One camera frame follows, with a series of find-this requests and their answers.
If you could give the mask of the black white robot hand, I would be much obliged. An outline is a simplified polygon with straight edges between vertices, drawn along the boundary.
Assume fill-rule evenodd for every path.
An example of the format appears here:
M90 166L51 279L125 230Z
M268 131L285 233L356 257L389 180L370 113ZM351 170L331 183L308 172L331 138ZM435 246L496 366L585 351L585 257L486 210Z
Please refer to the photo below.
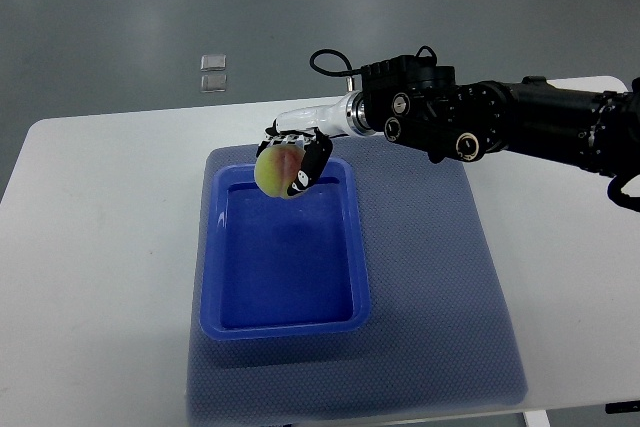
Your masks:
M265 130L256 160L262 151L274 145L302 148L302 165L297 179L288 188L288 199L304 194L319 181L332 154L334 138L364 136L371 132L359 119L361 107L362 95L354 91L332 105L301 108L278 115Z

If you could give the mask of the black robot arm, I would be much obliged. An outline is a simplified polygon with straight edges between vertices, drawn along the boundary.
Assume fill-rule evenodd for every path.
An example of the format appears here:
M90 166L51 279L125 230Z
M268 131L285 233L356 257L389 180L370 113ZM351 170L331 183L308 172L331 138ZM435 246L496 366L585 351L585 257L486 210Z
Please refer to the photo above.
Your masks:
M519 83L485 80L459 85L435 51L364 65L336 74L360 77L351 118L364 132L425 152L430 161L475 162L507 150L610 178L608 198L637 211L625 186L639 176L639 84L629 92L561 89L546 78Z

